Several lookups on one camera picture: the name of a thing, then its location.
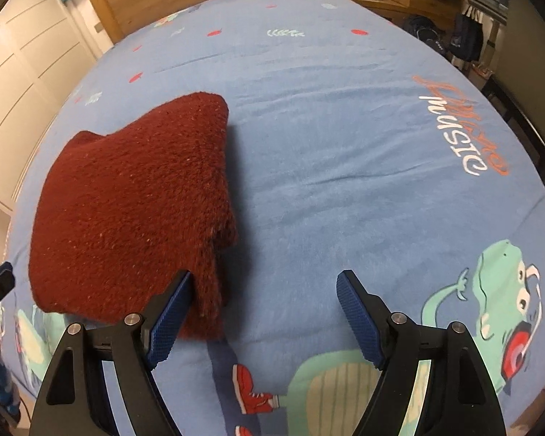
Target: bed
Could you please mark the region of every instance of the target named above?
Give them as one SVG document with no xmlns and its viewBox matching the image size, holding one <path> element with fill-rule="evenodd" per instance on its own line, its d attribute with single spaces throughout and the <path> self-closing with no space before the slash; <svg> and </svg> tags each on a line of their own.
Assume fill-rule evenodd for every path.
<svg viewBox="0 0 545 436">
<path fill-rule="evenodd" d="M 77 319 L 40 311 L 28 282 L 49 167 L 79 130 L 112 133 L 202 90 L 230 107 L 240 239 L 225 255 L 226 338 L 177 340 L 154 371 L 180 430 L 351 434 L 378 372 L 340 310 L 343 269 L 417 323 L 465 323 L 506 424 L 519 418 L 545 385 L 545 188 L 460 72 L 349 0 L 92 1 L 116 44 L 48 130 L 7 241 L 17 285 L 0 305 L 1 346 L 30 394 Z M 117 425 L 132 434 L 112 371 Z"/>
</svg>

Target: red sneaker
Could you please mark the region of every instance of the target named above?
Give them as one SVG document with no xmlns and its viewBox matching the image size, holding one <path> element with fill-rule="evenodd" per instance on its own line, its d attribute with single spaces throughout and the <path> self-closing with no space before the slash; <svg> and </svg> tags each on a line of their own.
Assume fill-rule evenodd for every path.
<svg viewBox="0 0 545 436">
<path fill-rule="evenodd" d="M 252 436 L 252 433 L 244 428 L 244 426 L 237 426 L 234 429 L 234 436 Z"/>
<path fill-rule="evenodd" d="M 234 392 L 243 415 L 270 413 L 278 408 L 278 397 L 276 395 L 252 392 L 254 385 L 250 370 L 242 364 L 234 364 L 233 366 L 233 383 Z"/>
</svg>

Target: black backpack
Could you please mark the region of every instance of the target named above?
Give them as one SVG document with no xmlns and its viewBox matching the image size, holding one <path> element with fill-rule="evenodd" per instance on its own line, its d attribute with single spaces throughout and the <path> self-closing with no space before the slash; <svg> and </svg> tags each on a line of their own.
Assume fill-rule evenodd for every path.
<svg viewBox="0 0 545 436">
<path fill-rule="evenodd" d="M 420 39 L 424 44 L 434 49 L 441 56 L 446 54 L 446 48 L 440 39 L 440 33 L 442 31 L 426 16 L 420 16 L 418 14 L 410 15 L 404 20 L 404 24 L 401 28 L 412 36 Z"/>
<path fill-rule="evenodd" d="M 478 60 L 483 49 L 483 25 L 475 19 L 476 12 L 470 6 L 463 14 L 457 14 L 449 51 L 466 62 Z"/>
</svg>

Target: folded red blanket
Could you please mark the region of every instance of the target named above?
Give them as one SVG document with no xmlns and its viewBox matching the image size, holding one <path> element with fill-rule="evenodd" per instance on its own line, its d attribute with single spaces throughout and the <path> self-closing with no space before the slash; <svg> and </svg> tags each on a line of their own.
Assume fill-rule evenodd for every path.
<svg viewBox="0 0 545 436">
<path fill-rule="evenodd" d="M 220 337 L 217 251 L 237 237 L 227 121 L 221 96 L 193 93 L 108 136 L 71 139 L 36 210 L 28 265 L 36 304 L 115 323 L 188 269 L 195 300 L 180 336 Z"/>
</svg>

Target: metal pin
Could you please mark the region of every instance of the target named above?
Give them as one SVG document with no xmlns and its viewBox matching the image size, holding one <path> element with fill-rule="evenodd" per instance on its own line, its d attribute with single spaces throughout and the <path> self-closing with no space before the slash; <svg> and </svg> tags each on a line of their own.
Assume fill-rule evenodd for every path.
<svg viewBox="0 0 545 436">
<path fill-rule="evenodd" d="M 408 320 L 408 317 L 403 314 L 403 313 L 400 313 L 399 311 L 396 311 L 396 313 L 392 313 L 392 321 L 396 324 L 404 324 L 405 322 L 407 322 Z"/>
<path fill-rule="evenodd" d="M 67 328 L 67 332 L 71 335 L 77 334 L 80 330 L 81 330 L 80 323 L 73 323 L 71 326 Z"/>
<path fill-rule="evenodd" d="M 129 313 L 126 317 L 125 317 L 125 320 L 123 320 L 125 322 L 126 325 L 128 326 L 133 326 L 134 324 L 138 324 L 141 320 L 141 317 L 139 314 L 137 313 Z"/>
<path fill-rule="evenodd" d="M 461 322 L 454 322 L 452 323 L 452 330 L 458 334 L 462 334 L 464 331 L 466 331 L 466 326 Z"/>
</svg>

